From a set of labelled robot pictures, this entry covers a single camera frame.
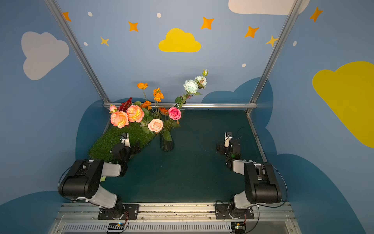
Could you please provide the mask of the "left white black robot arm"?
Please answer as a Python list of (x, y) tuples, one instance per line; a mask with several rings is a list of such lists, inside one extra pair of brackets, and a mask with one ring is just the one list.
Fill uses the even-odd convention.
[(109, 192), (100, 183), (103, 177), (123, 177), (131, 155), (140, 152), (140, 143), (116, 144), (112, 149), (115, 163), (104, 160), (76, 160), (58, 183), (62, 197), (84, 200), (99, 207), (99, 220), (135, 220), (139, 205), (125, 205), (119, 195)]

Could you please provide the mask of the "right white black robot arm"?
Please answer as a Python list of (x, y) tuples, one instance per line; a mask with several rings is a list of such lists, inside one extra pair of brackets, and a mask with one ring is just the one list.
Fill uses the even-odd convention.
[(279, 208), (285, 204), (275, 168), (268, 162), (241, 159), (240, 149), (240, 144), (230, 139), (216, 145), (216, 151), (225, 156), (228, 169), (244, 177), (244, 190), (241, 193), (233, 195), (228, 203), (215, 203), (215, 217), (218, 220), (254, 219), (255, 206)]

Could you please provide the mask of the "peach pink rose stem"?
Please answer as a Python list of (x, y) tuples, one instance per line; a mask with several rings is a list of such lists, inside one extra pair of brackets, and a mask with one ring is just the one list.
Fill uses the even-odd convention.
[(147, 126), (150, 131), (159, 133), (163, 130), (164, 123), (160, 119), (152, 119)]

